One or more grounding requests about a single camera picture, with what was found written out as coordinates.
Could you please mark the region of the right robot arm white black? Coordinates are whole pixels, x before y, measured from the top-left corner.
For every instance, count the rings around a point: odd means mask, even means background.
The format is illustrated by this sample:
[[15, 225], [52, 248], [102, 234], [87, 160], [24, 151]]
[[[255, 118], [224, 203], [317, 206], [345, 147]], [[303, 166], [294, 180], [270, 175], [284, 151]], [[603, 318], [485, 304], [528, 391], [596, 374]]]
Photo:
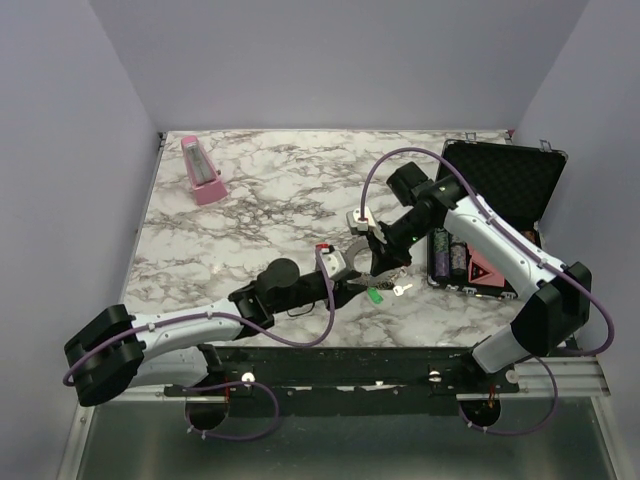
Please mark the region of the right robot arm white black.
[[374, 275], [407, 266], [410, 249], [438, 228], [460, 237], [496, 267], [524, 305], [511, 323], [490, 336], [460, 367], [460, 379], [480, 392], [497, 371], [528, 356], [544, 356], [580, 329], [590, 310], [591, 273], [571, 266], [528, 241], [475, 194], [458, 173], [429, 179], [413, 162], [387, 182], [408, 212], [391, 224], [378, 222], [366, 205], [354, 214], [355, 232], [366, 235]]

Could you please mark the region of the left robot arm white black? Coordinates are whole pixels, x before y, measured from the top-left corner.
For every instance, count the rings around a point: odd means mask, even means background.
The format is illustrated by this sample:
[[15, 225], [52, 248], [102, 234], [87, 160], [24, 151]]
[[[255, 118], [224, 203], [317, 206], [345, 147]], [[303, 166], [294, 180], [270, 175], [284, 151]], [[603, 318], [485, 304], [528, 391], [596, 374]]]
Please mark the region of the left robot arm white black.
[[63, 383], [75, 389], [82, 406], [96, 406], [135, 384], [152, 384], [141, 366], [174, 351], [257, 334], [288, 347], [315, 347], [328, 332], [307, 342], [289, 340], [272, 332], [275, 315], [322, 302], [331, 330], [337, 309], [366, 291], [360, 278], [336, 253], [319, 256], [308, 274], [293, 260], [279, 258], [248, 285], [203, 307], [134, 316], [122, 304], [110, 306], [65, 344]]

